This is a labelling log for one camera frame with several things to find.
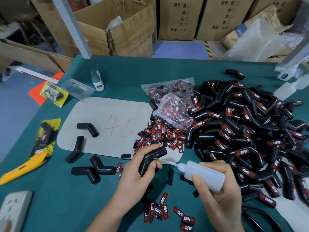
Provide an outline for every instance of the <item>forearm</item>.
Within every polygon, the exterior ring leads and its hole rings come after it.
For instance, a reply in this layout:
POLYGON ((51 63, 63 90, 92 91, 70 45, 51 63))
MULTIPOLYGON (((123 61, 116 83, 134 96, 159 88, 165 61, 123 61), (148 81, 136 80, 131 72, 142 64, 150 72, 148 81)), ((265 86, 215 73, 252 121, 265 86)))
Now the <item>forearm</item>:
POLYGON ((86 232, 117 232, 123 217, 117 208, 117 201, 112 198, 91 223, 86 232))

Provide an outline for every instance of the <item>person's right hand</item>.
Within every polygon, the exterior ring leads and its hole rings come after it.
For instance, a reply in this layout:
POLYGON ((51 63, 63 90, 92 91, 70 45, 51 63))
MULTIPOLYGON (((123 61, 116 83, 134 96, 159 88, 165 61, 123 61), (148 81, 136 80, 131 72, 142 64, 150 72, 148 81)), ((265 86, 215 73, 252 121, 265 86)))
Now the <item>person's right hand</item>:
POLYGON ((214 193, 214 196, 201 177, 192 176, 193 183, 204 203, 209 221, 218 232, 244 231, 241 223, 241 192, 231 167, 223 160, 211 163, 201 162, 200 164, 225 175, 221 191, 214 193))

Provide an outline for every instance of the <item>power strip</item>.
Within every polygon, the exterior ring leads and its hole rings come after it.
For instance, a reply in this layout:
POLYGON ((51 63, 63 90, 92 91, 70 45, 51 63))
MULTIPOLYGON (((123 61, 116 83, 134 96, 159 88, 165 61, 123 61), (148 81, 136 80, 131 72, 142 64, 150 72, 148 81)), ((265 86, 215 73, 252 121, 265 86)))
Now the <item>power strip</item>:
POLYGON ((31 191, 8 194, 0 209, 0 221, 10 221, 9 232, 20 232, 32 197, 31 191))

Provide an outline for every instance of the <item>hand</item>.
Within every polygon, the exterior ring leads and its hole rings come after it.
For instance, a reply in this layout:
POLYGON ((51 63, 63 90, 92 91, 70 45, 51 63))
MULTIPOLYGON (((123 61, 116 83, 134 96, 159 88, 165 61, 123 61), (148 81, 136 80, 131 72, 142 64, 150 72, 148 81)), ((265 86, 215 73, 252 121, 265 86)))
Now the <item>hand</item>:
POLYGON ((231 167, 223 160, 200 164, 225 175, 221 191, 213 196, 202 178, 192 176, 211 224, 218 232, 244 231, 241 224, 241 192, 231 167))
POLYGON ((155 176, 155 168, 162 168, 159 160, 153 160, 143 177, 138 172, 138 168, 143 157, 148 152, 160 147, 160 144, 153 144, 140 149, 133 159, 127 163, 122 171, 117 190, 112 198, 119 204, 122 216, 126 214, 144 195, 149 183, 155 176))

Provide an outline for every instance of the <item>finger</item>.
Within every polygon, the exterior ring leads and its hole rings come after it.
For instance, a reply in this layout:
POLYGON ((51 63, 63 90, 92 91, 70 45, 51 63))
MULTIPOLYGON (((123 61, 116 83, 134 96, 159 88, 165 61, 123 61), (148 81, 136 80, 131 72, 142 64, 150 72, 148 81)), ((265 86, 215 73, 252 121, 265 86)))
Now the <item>finger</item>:
POLYGON ((155 176, 155 168, 157 166, 157 160, 153 160, 145 172, 144 176, 141 178, 141 182, 146 186, 152 181, 153 177, 155 176))
POLYGON ((158 160, 158 159, 157 159, 157 168, 159 168, 159 169, 163 168, 160 160, 158 160))
POLYGON ((218 162, 218 161, 214 161, 214 162, 211 162, 211 163, 201 162, 199 164, 203 165, 207 168, 217 170, 217 171, 222 172, 222 173, 225 173, 230 169, 230 166, 228 164, 226 164, 225 162, 224 163, 223 162, 216 163, 216 162, 218 162))
POLYGON ((192 181, 200 194, 200 197, 204 203, 206 210, 214 209, 217 205, 214 197, 211 195, 208 187, 206 186, 203 179, 198 175, 192 175, 192 181))
POLYGON ((133 159, 131 160, 132 164, 134 165, 140 165, 141 161, 144 158, 144 155, 155 150, 158 149, 161 146, 161 144, 152 144, 146 147, 143 147, 142 149, 140 149, 135 156, 133 157, 133 159))

